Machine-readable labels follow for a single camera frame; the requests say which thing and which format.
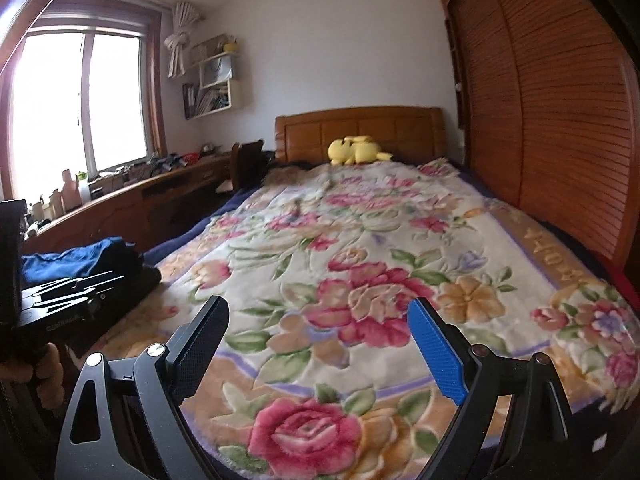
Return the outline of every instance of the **red basket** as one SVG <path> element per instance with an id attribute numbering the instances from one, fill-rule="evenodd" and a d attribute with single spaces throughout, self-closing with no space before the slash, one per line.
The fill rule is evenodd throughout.
<path id="1" fill-rule="evenodd" d="M 187 153 L 186 155 L 181 156 L 181 159 L 187 163 L 187 166 L 191 166 L 195 164 L 198 160 L 200 160 L 199 153 Z"/>

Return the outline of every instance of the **window frame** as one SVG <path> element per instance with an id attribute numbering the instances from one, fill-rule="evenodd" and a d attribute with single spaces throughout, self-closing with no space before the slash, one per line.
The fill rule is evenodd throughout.
<path id="1" fill-rule="evenodd" d="M 82 47 L 82 84 L 81 88 L 81 100 L 84 103 L 86 101 L 87 106 L 81 104 L 81 121 L 82 121 L 82 138 L 84 139 L 84 152 L 87 159 L 88 173 L 90 177 L 97 176 L 97 171 L 114 170 L 122 166 L 123 164 L 130 164 L 133 162 L 141 162 L 147 160 L 149 156 L 157 154 L 159 156 L 166 156 L 166 140 L 164 136 L 164 121 L 162 118 L 162 101 L 160 90 L 160 25 L 161 25 L 161 13 L 156 10 L 147 9 L 134 4 L 121 2 L 118 0 L 55 0 L 56 4 L 71 5 L 83 9 L 95 9 L 103 8 L 108 10 L 117 10 L 130 14 L 131 16 L 138 16 L 144 19 L 146 22 L 146 34 L 145 41 L 140 42 L 140 91 L 142 94 L 141 109 L 143 117 L 143 125 L 145 129 L 145 143 L 147 147 L 147 156 L 127 161 L 113 166 L 111 168 L 101 168 L 98 170 L 95 167 L 95 157 L 93 150 L 87 150 L 87 137 L 90 139 L 90 134 L 86 135 L 84 132 L 84 115 L 88 119 L 88 92 L 84 89 L 88 89 L 88 68 L 86 63 L 85 48 Z M 57 32 L 70 32 L 70 30 L 62 27 L 59 30 L 38 30 L 28 32 L 27 36 L 33 34 L 55 34 Z M 139 34 L 132 32 L 127 34 L 126 31 L 121 32 L 107 32 L 102 30 L 82 30 L 85 34 L 84 40 L 91 35 L 91 42 L 95 34 L 113 34 L 116 36 L 128 36 L 139 37 Z M 12 185 L 12 172 L 11 172 L 11 160 L 10 160 L 10 145 L 11 145 L 11 99 L 12 99 L 12 83 L 14 78 L 15 69 L 20 59 L 21 50 L 15 52 L 10 62 L 5 67 L 4 72 L 0 76 L 0 179 L 2 180 L 2 193 L 5 200 L 14 198 L 14 190 Z"/>

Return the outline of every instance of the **metal screw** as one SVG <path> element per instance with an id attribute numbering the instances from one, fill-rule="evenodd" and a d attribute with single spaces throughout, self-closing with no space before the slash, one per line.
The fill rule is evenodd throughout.
<path id="1" fill-rule="evenodd" d="M 487 357 L 489 355 L 489 349 L 484 345 L 473 345 L 471 351 L 478 357 Z"/>
<path id="2" fill-rule="evenodd" d="M 551 358 L 548 355 L 543 354 L 542 352 L 536 354 L 536 361 L 541 365 L 551 364 Z"/>
<path id="3" fill-rule="evenodd" d="M 91 354 L 87 359 L 86 359 L 86 363 L 89 366 L 97 366 L 100 364 L 100 361 L 102 361 L 102 354 L 98 354 L 97 352 L 95 354 Z"/>
<path id="4" fill-rule="evenodd" d="M 156 343 L 155 345 L 151 345 L 146 349 L 146 353 L 148 353 L 151 357 L 158 357 L 164 353 L 164 345 L 160 343 Z"/>

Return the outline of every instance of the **plush toy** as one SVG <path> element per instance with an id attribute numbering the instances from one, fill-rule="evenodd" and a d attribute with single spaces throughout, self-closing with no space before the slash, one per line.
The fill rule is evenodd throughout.
<path id="1" fill-rule="evenodd" d="M 391 153 L 380 152 L 380 146 L 369 136 L 345 137 L 334 140 L 327 150 L 331 164 L 367 164 L 376 160 L 391 160 Z"/>

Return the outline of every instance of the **window pane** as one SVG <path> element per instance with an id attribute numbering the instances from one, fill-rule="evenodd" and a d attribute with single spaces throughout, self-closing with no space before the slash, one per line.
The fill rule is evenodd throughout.
<path id="1" fill-rule="evenodd" d="M 104 170 L 146 156 L 140 40 L 97 34 L 89 70 L 95 165 Z"/>
<path id="2" fill-rule="evenodd" d="M 62 185 L 61 173 L 86 171 L 80 117 L 82 34 L 27 38 L 14 76 L 12 179 L 16 198 L 33 203 Z"/>

